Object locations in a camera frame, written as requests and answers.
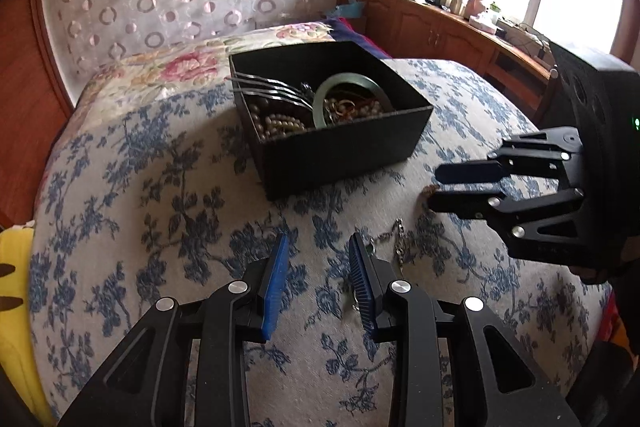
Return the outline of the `pink figurine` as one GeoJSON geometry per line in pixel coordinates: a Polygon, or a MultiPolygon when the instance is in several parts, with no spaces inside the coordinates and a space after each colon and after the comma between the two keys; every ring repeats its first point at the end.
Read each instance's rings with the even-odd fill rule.
{"type": "Polygon", "coordinates": [[[466,2],[463,18],[470,20],[472,17],[478,17],[487,10],[484,0],[469,0],[466,2]]]}

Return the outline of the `yellow plush toy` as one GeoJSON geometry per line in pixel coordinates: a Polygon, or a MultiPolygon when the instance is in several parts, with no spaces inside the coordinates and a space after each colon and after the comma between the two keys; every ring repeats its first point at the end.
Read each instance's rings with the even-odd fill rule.
{"type": "Polygon", "coordinates": [[[1,233],[1,368],[41,426],[54,426],[38,375],[29,322],[29,259],[34,230],[14,227],[1,233]]]}

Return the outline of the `pink floral quilt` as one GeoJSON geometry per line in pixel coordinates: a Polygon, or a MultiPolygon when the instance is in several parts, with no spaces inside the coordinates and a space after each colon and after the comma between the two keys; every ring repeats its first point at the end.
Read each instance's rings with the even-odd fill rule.
{"type": "Polygon", "coordinates": [[[82,91],[76,108],[91,107],[100,100],[110,103],[127,100],[156,88],[174,92],[201,88],[229,74],[232,54],[274,46],[331,42],[331,32],[330,23],[320,20],[260,28],[134,54],[100,67],[82,91]]]}

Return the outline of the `black jewelry box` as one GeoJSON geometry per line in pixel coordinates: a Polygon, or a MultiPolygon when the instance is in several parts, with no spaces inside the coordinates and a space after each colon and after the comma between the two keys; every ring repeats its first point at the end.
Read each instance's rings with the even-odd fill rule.
{"type": "Polygon", "coordinates": [[[406,160],[434,106],[356,42],[229,57],[231,87],[266,196],[276,200],[406,160]]]}

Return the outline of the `pale green jade bangle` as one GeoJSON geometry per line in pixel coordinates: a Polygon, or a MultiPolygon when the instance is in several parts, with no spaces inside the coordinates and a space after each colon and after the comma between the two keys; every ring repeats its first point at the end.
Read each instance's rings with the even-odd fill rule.
{"type": "Polygon", "coordinates": [[[316,129],[394,111],[390,99],[376,82],[353,72],[336,74],[323,81],[314,91],[311,105],[316,129]]]}

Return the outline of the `blue floral bedspread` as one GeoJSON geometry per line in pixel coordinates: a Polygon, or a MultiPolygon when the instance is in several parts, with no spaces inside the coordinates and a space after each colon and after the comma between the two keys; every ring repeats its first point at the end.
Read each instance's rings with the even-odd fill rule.
{"type": "Polygon", "coordinates": [[[434,215],[420,197],[445,161],[483,157],[532,123],[466,67],[393,60],[433,104],[404,162],[270,202],[229,88],[217,82],[84,124],[49,160],[35,217],[29,315],[47,403],[61,417],[157,299],[188,303],[237,279],[288,236],[291,260],[272,339],[245,349],[256,426],[383,426],[395,349],[363,332],[348,291],[347,242],[376,237],[432,296],[476,296],[550,381],[570,389],[610,291],[563,267],[516,261],[480,222],[434,215]]]}

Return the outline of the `navy blue blanket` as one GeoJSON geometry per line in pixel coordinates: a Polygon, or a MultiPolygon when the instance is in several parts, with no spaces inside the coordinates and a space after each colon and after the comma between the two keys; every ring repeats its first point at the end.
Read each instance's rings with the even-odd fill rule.
{"type": "Polygon", "coordinates": [[[352,24],[349,23],[346,18],[328,18],[324,21],[324,23],[329,26],[330,35],[334,41],[354,42],[380,60],[386,60],[386,58],[390,58],[390,54],[380,48],[370,38],[356,31],[356,29],[352,27],[352,24]]]}

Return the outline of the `wooden sideboard cabinet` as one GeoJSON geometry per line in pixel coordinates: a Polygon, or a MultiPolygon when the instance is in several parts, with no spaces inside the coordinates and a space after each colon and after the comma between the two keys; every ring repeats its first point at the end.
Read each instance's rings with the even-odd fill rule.
{"type": "MultiPolygon", "coordinates": [[[[348,0],[336,0],[343,4],[348,0]]],[[[533,57],[462,18],[410,0],[364,3],[363,35],[395,58],[438,58],[472,69],[526,116],[541,120],[549,72],[533,57]]]]}

